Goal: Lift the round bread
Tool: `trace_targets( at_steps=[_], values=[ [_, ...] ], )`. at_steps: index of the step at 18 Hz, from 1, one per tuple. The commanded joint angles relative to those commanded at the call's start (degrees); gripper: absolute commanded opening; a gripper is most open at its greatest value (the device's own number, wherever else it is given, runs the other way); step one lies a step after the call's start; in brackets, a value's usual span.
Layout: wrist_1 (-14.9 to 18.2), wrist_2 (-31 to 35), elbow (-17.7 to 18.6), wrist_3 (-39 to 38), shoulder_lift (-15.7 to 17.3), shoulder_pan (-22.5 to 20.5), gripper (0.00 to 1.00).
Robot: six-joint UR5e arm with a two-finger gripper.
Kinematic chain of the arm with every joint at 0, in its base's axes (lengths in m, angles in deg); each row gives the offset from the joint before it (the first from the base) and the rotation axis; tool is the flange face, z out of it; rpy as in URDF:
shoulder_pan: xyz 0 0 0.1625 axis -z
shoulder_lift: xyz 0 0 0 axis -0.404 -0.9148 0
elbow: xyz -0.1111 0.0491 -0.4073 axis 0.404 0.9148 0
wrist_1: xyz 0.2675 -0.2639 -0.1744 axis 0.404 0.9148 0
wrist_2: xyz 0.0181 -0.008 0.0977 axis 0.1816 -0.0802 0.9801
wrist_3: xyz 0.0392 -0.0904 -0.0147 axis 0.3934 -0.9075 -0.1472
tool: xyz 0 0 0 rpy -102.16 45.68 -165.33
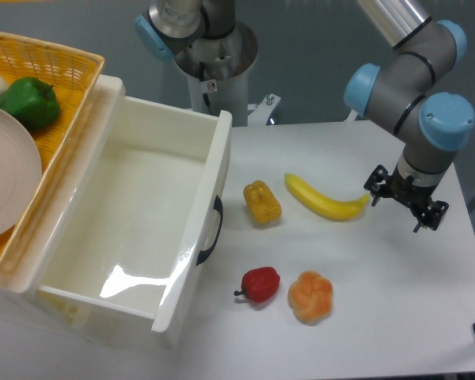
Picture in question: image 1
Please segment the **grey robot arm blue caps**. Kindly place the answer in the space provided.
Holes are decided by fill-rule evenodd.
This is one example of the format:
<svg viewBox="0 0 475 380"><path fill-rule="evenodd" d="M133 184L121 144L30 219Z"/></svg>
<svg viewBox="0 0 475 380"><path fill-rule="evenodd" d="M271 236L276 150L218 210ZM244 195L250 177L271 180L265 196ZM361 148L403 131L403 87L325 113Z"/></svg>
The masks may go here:
<svg viewBox="0 0 475 380"><path fill-rule="evenodd" d="M433 21L416 1L361 1L359 8L397 55L387 67L361 66L344 102L405 145L394 171L378 166L364 187L374 200L407 207L418 228L436 230L449 206L432 194L468 142L475 111L464 97L431 88L464 57L466 35L451 21ZM234 2L154 1L135 31L150 54L184 73L195 111L228 111L234 124L248 124L258 43L237 20Z"/></svg>

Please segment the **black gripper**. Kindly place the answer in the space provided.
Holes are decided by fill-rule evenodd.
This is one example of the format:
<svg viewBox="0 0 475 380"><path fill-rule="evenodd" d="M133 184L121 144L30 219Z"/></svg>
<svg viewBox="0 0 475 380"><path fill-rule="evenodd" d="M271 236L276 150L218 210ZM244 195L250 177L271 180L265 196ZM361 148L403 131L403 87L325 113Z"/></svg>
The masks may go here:
<svg viewBox="0 0 475 380"><path fill-rule="evenodd" d="M437 230L444 215L449 209L449 204L442 200L432 200L431 196L435 186L420 186L415 183L412 175L402 177L399 173L392 176L383 165L378 165L370 174L364 184L364 189L371 195L371 206L374 207L379 200L392 197L412 211L417 220L413 229L417 233L421 228Z"/></svg>

